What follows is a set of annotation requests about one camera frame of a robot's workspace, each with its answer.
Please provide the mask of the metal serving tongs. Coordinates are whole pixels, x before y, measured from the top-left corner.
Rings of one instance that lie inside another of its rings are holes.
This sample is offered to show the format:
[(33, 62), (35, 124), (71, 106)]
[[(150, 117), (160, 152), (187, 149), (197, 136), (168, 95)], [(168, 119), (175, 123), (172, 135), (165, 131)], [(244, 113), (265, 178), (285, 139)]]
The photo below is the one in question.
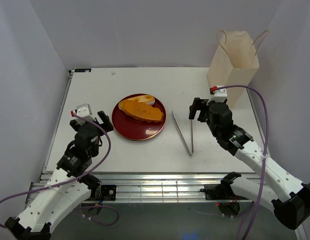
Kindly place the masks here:
[(184, 145), (187, 154), (190, 157), (192, 157), (193, 154), (194, 154), (194, 128), (193, 128), (193, 120), (192, 119), (189, 120), (189, 122), (190, 122), (190, 147), (189, 147), (188, 144), (187, 144), (187, 141), (186, 141), (186, 139), (185, 139), (185, 137), (184, 137), (184, 135), (183, 135), (183, 133), (181, 131), (181, 128), (178, 125), (178, 122), (177, 122), (177, 120), (175, 118), (175, 114), (174, 114), (173, 110), (171, 111), (171, 115), (172, 115), (172, 119), (173, 119), (175, 128), (176, 128), (176, 130), (178, 132), (178, 135), (179, 135), (179, 137), (180, 137), (180, 139), (182, 141), (182, 144)]

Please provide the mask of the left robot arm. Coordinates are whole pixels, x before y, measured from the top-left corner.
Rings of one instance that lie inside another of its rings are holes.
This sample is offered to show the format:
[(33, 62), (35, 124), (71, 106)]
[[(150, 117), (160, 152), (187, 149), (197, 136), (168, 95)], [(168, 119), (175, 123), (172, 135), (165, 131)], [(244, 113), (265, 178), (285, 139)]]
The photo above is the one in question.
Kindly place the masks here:
[(10, 217), (5, 227), (17, 240), (49, 240), (57, 225), (86, 199), (101, 195), (99, 180), (85, 174), (92, 158), (99, 154), (101, 136), (113, 131), (110, 118), (99, 111), (101, 123), (84, 104), (71, 111), (70, 126), (75, 130), (50, 179), (29, 206), (17, 217)]

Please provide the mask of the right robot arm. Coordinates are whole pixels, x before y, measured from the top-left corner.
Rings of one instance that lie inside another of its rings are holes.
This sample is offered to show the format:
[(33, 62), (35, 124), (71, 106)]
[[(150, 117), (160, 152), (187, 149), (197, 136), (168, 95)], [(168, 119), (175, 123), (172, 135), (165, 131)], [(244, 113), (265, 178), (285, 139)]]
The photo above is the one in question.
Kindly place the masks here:
[(310, 183), (290, 175), (259, 147), (251, 135), (234, 124), (225, 97), (196, 97), (189, 108), (190, 120), (209, 127), (216, 145), (208, 155), (191, 159), (184, 156), (177, 142), (164, 135), (156, 146), (129, 146), (114, 142), (109, 154), (109, 172), (124, 173), (204, 173), (223, 172), (227, 157), (233, 156), (260, 176), (255, 184), (239, 173), (228, 173), (210, 195), (232, 199), (241, 196), (270, 209), (288, 229), (297, 229), (310, 216)]

